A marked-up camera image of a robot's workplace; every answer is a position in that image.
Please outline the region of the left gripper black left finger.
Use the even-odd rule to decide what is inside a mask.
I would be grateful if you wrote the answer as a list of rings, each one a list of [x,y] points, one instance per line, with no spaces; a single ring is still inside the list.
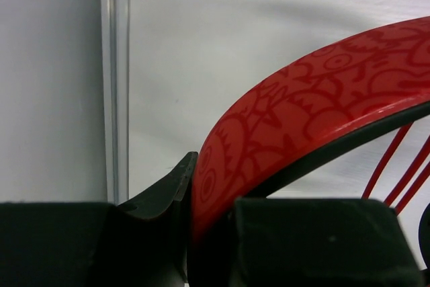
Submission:
[[[1,205],[2,286],[182,286],[197,153],[140,194]]]

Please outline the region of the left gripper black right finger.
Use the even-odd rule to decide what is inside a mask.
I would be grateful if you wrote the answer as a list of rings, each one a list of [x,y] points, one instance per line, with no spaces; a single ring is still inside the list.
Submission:
[[[230,286],[422,286],[395,211],[377,200],[241,198]]]

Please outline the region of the red headphones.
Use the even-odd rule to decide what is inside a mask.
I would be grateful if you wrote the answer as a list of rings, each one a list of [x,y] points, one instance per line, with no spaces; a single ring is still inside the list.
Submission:
[[[201,241],[239,196],[266,196],[429,114],[429,18],[316,50],[235,102],[194,173],[191,235]]]

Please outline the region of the aluminium table frame rail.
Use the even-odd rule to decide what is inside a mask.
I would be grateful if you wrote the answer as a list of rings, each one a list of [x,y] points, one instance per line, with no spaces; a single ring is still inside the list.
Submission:
[[[107,200],[129,199],[130,0],[101,0]]]

